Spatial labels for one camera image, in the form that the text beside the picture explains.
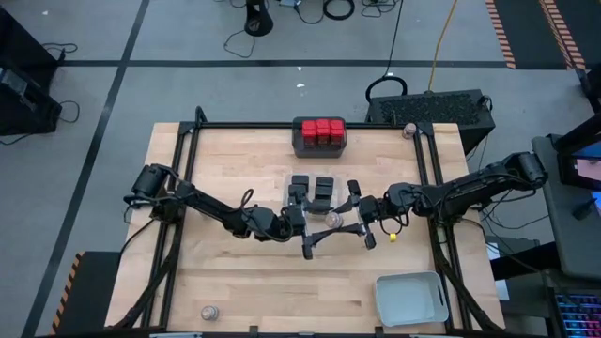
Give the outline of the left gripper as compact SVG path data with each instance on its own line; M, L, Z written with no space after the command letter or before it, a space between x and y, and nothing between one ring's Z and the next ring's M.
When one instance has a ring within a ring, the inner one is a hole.
M313 259L313 248L322 239L337 232L336 229L329 229L307 235L307 221L304 211L311 214L327 214L329 209L314 208L304 194L288 195L287 203L290 206L281 209L281 218L284 223L285 239L291 239L296 236L302 237L302 254L306 260Z

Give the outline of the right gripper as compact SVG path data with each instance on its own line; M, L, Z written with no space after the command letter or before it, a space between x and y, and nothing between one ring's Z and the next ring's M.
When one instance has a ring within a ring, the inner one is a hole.
M381 221L380 200L373 195L368 195L361 199L362 193L357 180L349 180L347 187L349 191L347 200L333 211L338 214L347 213L360 204L360 218L363 224L353 223L344 225L340 228L340 231L364 237L365 247L368 250L372 250L376 247L376 240L370 225Z

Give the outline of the clear plastic bin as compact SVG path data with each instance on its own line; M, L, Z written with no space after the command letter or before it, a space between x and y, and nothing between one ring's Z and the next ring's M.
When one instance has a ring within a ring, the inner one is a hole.
M294 175L306 175L309 177L309 185L305 186L307 189L307 193L305 194L305 196L310 200L313 201L315 199L315 188L316 188L316 178L317 177L333 177L334 178L334 183L333 183L333 193L332 193L332 197L331 197L331 207L329 208L329 212L333 211L336 207L339 207L340 205L342 205L345 201L346 201L346 195L344 192L344 186L343 186L343 182L340 178L333 176L333 175L326 175L326 174L310 174L310 173L293 173L291 175L288 175L285 177L285 183L284 183L284 192L283 192L283 206L289 206L289 204L287 203L287 197L288 197L288 193L287 193L287 189L288 186L291 183L291 178ZM316 221L324 221L325 217L327 214L311 214L308 213L306 211L304 211L305 217L307 217L310 220L316 220Z

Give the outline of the dark grey plastic bin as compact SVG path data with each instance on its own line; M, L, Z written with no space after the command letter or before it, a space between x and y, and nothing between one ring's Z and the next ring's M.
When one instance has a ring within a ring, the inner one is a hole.
M345 141L341 146L332 146L331 142L327 146L320 146L316 144L314 147L305 147L302 135L301 135L301 124L303 120L314 120L317 119L342 119L342 117L295 117L292 121L292 147L294 149L295 156L297 158L339 158L344 152L347 146L347 124L346 125L346 137Z

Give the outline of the white plastic bin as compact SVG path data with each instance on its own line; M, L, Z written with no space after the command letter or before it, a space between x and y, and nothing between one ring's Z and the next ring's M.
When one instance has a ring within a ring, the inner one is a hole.
M443 323L449 318L441 279L434 271L380 276L375 299L386 327Z

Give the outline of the black computer tower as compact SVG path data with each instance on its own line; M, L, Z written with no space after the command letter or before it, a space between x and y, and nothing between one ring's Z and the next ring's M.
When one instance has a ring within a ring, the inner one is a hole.
M468 154L495 129L491 110L491 98L472 89L373 98L365 120L388 125L455 123Z

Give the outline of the grey desk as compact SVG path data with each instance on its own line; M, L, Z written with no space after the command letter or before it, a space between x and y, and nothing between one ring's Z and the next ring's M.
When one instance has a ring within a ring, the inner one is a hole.
M543 192L562 272L571 277L601 280L601 214L596 206L583 220L572 214L591 200L593 193L561 182L557 152L549 138L533 138L532 149L548 172Z

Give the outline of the black hazard-striped floor mat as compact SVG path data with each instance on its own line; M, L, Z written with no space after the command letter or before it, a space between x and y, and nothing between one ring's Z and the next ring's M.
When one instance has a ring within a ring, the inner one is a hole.
M509 69L586 69L560 0L485 0Z
M52 322L52 336L79 336L104 330L118 258L117 252L79 252L74 256Z

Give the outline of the small black desk device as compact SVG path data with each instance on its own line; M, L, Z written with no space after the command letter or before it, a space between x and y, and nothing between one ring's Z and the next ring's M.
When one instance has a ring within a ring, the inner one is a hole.
M578 220L583 221L588 218L596 210L596 198L593 197L587 202L584 202L576 206L572 210L572 216Z

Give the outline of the black computer monitor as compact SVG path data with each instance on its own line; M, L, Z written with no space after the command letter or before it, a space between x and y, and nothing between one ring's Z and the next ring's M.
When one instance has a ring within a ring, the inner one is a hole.
M601 115L554 141L563 184L601 192Z

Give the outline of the backlit rainbow keyboard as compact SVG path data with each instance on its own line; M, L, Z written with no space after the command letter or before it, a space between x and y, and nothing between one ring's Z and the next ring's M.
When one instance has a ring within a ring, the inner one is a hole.
M565 338L601 338L601 296L558 294L555 303Z

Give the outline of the black equipment case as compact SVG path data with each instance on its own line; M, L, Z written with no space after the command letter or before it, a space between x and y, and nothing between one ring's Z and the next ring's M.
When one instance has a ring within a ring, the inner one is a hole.
M16 69L0 69L0 136L56 130L62 106Z
M58 61L4 8L0 7L0 68L55 69Z

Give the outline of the black aluminium table frame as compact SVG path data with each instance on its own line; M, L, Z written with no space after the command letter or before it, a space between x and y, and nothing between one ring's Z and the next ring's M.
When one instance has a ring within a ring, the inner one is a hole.
M285 177L293 173L336 176L345 195L350 179L363 194L375 196L395 182L420 179L414 145L399 129L349 129L337 159L299 159L291 136L287 123L209 122L197 137L181 135L176 123L158 123L146 161L167 164L177 150L193 153L179 168L200 190L237 206L253 189L255 204L275 210L283 204ZM150 321L171 331L229 337L251 329L292 336L389 334L378 316L376 279L434 267L426 220L412 217L390 242L394 227L392 221L374 226L373 250L357 236L337 234L306 260L298 238L287 243L233 238L219 223L188 210L174 281L159 288ZM218 307L217 320L202 319L207 305Z

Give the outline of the black pedestal stand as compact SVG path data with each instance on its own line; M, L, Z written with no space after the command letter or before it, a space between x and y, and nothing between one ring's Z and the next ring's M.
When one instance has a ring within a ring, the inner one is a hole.
M244 31L252 37L264 37L271 32L273 20L267 0L245 0L246 21Z

